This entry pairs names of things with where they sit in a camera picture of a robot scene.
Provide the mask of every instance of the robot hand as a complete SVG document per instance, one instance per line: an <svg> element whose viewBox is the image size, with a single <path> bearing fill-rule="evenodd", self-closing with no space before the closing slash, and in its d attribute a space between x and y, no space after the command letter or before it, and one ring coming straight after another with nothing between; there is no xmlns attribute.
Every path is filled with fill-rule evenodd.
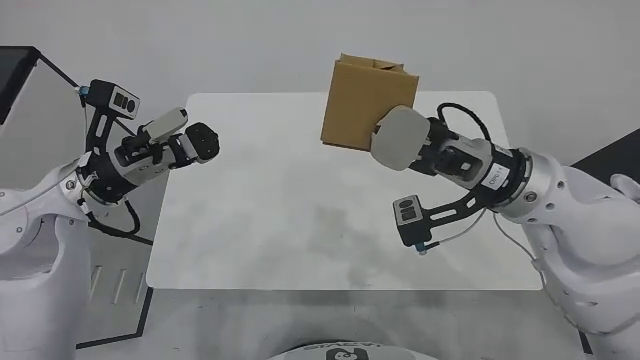
<svg viewBox="0 0 640 360"><path fill-rule="evenodd" d="M484 139L451 131L444 107L473 117ZM372 134L371 154L381 164L441 175L469 191L434 209L422 208L415 195L394 202L403 243L424 252L436 246L429 244L432 228L481 209L500 213L523 226L546 292L589 335L596 357L640 359L640 185L616 175L613 189L552 157L499 147L462 106L442 104L438 116L398 106ZM434 217L444 212L452 214Z"/></svg>
<svg viewBox="0 0 640 360"><path fill-rule="evenodd" d="M187 124L187 111L177 108L138 128L135 136L122 139L113 151L107 150L109 132L116 118L133 119L140 100L123 88L105 81L93 80L79 89L86 104L95 107L87 134L86 151L90 154L79 168L80 184L93 199L102 204L125 206L134 222L130 231L121 231L100 223L87 207L84 198L78 204L89 219L89 225L116 237L135 235L140 220L125 195L145 182L170 169L200 164L213 159L220 151L218 135L203 123Z"/></svg>

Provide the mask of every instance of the cable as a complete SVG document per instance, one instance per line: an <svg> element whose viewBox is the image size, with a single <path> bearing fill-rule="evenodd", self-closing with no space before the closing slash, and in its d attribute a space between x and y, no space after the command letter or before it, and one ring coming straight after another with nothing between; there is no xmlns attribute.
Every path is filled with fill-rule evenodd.
<svg viewBox="0 0 640 360"><path fill-rule="evenodd" d="M484 139L491 142L491 135L489 134L489 129L487 129L487 126L482 122L482 120L480 119L480 117L478 117L476 113L474 113L473 111L469 110L468 108L458 103L450 103L450 102L441 103L436 109L436 111L438 112L438 119L440 119L440 121L442 121L445 124L447 123L447 121L444 118L444 114L442 113L442 110L446 108L460 110L461 112L471 117L473 121L475 121L475 123L480 128L480 131L482 131L482 136L484 137Z"/></svg>
<svg viewBox="0 0 640 360"><path fill-rule="evenodd" d="M84 138L87 139L87 134L89 133L89 127L88 127L88 121L87 121L87 106L84 106Z"/></svg>
<svg viewBox="0 0 640 360"><path fill-rule="evenodd" d="M140 232L140 217L138 217L138 213L136 213L131 203L129 203L129 199L126 199L126 198L124 199L124 205L127 206L127 211L129 211L129 214L131 215L131 219L133 219L133 229L131 231L122 231L117 228L113 228L108 225L105 225L100 221L98 221L95 215L93 214L93 211L91 211L89 209L89 206L87 206L87 201L84 199L83 193L84 193L84 190L80 194L80 199L78 199L78 205L80 206L84 214L89 219L89 227L95 228L104 234L115 236L117 238L128 238Z"/></svg>
<svg viewBox="0 0 640 360"><path fill-rule="evenodd" d="M71 174L73 174L74 172L76 172L76 169L75 169L75 168L73 168L73 169L72 169L72 170L71 170L67 175L65 175L64 177L62 177L62 178L61 178L59 181L57 181L55 184L52 184L52 185L48 186L45 190L43 190L42 192L38 193L37 195L35 195L35 196L33 196L33 197L31 197L31 198L29 198L29 199L27 199L27 200L23 201L23 202L22 202L22 203L20 203L20 204L17 204L17 205L15 205L15 206L11 207L9 210L5 210L5 211L3 211L2 213L0 213L0 217L4 216L4 215L6 215L6 214L9 214L9 213L11 213L12 211L14 211L14 210L16 210L16 209L19 209L19 208L20 208L20 207L22 207L22 206L26 206L26 205L28 205L29 203L33 202L34 200L38 199L39 197L41 197L41 196L42 196L42 195L44 195L45 193L49 192L50 190L52 190L52 189L53 189L53 188L55 188L56 186L60 185L60 184L62 183L62 181L64 181L65 179L69 178L69 177L71 176Z"/></svg>
<svg viewBox="0 0 640 360"><path fill-rule="evenodd" d="M529 258L531 259L531 265L533 266L533 268L540 275L540 281L542 282L542 289L546 293L546 295L549 298L549 300L551 301L551 303L553 303L554 307L557 308L560 311L560 313L562 313L562 317L573 328L577 329L578 331L580 331L580 332L582 332L582 333L584 333L586 335L599 336L599 337L608 337L608 336L613 336L613 335L619 334L620 332L626 330L627 328L629 328L633 324L635 324L638 321L640 321L640 313L636 313L635 316L629 318L627 321L625 321L622 324L618 325L617 327L615 327L611 331L606 331L606 332L591 331L591 330L588 330L588 329L578 325L575 321L573 321L571 318L569 318L569 315L564 311L564 308L562 308L562 306L558 302L556 302L553 299L553 297L551 296L551 293L547 289L547 280L544 277L544 274L542 273L542 271L540 271L538 269L538 266L536 265L537 264L537 259L533 256L533 254L531 254L531 252L529 250L527 250L527 248L525 248L520 242L516 241L509 234L507 234L504 229L502 229L502 226L500 226L500 223L498 222L498 217L497 217L496 213L493 213L493 221L496 224L496 227L498 227L498 230L502 233L502 235L505 236L505 238L509 239L512 243L514 243L516 246L518 246L520 248L520 250L525 252L527 254L527 256L529 256Z"/></svg>
<svg viewBox="0 0 640 360"><path fill-rule="evenodd" d="M487 211L487 209L486 209L486 208L482 209L482 211L480 212L480 215L478 216L478 218L476 218L476 219L475 219L475 221L474 221L474 222L472 222L472 223L471 223L471 225L469 225L469 226L467 227L467 229L465 229L464 231L462 231L462 232L460 232L460 233L457 233L457 234L455 234L455 235L453 235L453 236L450 236L450 237L448 237L448 238L444 238L444 239L442 239L442 240L438 241L438 243L442 245L442 244L443 244L443 243L445 243L445 242L449 242L449 241L452 241L452 240L454 240L454 239L458 239L458 238L460 238L462 235L464 235L464 234L466 234L467 232L471 231L471 229L472 229L473 227L475 227L475 226L480 222L480 219L482 218L482 216L484 215L484 213L485 213L486 211Z"/></svg>

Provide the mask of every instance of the white table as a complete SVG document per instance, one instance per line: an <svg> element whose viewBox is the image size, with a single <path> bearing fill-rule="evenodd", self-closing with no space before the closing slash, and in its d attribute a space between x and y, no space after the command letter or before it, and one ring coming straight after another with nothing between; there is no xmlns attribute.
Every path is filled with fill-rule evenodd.
<svg viewBox="0 0 640 360"><path fill-rule="evenodd" d="M166 289L535 290L528 258L489 214L463 238L426 256L400 241L392 202L418 194L423 207L465 191L441 177L379 165L366 152L325 146L323 93L200 93L191 122L220 135L220 155L171 173L147 282ZM493 94L420 92L414 108L435 115L443 101L474 110L509 147ZM479 136L449 109L452 129ZM434 230L444 238L473 218ZM520 226L503 220L528 246Z"/></svg>

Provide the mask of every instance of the cardboard box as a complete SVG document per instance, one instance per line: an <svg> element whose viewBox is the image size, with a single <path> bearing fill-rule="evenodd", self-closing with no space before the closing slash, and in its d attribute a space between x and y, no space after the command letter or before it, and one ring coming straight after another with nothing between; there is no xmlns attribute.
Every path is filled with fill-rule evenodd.
<svg viewBox="0 0 640 360"><path fill-rule="evenodd" d="M369 150L371 134L398 105L413 107L418 77L402 64L343 54L333 69L322 143Z"/></svg>

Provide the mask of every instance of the label sticker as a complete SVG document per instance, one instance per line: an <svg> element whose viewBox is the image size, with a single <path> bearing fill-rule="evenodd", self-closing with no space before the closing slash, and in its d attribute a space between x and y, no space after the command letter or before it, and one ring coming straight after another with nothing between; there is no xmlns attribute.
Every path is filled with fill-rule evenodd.
<svg viewBox="0 0 640 360"><path fill-rule="evenodd" d="M489 171L489 174L487 174L485 179L482 181L482 185L497 191L508 176L509 169L507 167L501 166L498 163L493 163L491 171Z"/></svg>
<svg viewBox="0 0 640 360"><path fill-rule="evenodd" d="M508 151L507 149L503 148L502 146L498 146L498 145L493 145L494 148L496 148L496 151L505 154L509 157L513 157L513 155L511 154L510 151Z"/></svg>
<svg viewBox="0 0 640 360"><path fill-rule="evenodd" d="M91 152L87 152L80 156L78 159L78 167L82 168L89 163L89 157L91 157Z"/></svg>

